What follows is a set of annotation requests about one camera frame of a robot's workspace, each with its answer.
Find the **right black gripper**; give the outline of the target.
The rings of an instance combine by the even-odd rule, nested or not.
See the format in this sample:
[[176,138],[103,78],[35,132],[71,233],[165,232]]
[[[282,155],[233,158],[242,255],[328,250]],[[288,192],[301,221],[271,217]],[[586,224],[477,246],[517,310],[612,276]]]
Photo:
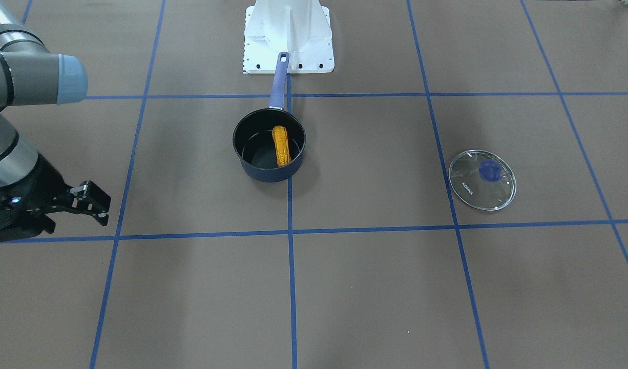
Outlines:
[[87,180],[71,188],[43,155],[19,182],[0,187],[0,241],[23,240],[53,233],[55,222],[48,214],[70,208],[77,215],[108,225],[111,197]]

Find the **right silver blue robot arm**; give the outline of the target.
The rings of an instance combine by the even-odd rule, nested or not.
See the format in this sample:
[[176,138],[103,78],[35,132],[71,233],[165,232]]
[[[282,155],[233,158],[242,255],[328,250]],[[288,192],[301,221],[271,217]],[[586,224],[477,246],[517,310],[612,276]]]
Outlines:
[[0,1],[0,242],[54,233],[52,213],[83,214],[108,224],[111,197],[91,181],[66,184],[2,115],[8,107],[77,103],[87,91],[81,61],[50,52]]

